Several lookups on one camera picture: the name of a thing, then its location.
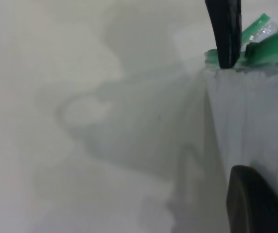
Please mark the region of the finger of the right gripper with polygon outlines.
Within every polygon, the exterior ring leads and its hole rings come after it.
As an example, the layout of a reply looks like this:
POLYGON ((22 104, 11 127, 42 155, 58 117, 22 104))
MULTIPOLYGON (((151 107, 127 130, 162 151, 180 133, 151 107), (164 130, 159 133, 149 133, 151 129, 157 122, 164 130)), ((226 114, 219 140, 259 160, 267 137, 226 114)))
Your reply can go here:
POLYGON ((241 53, 241 0, 205 0, 205 4, 214 32, 219 67, 232 68, 241 53))

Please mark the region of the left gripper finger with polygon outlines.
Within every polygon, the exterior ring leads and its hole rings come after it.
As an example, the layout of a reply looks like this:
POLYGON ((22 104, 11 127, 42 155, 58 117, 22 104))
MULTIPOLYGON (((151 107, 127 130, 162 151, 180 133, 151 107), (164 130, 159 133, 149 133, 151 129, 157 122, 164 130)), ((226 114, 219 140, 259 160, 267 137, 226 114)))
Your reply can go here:
POLYGON ((251 167, 232 167, 226 209, 232 233, 278 233, 278 196, 251 167))

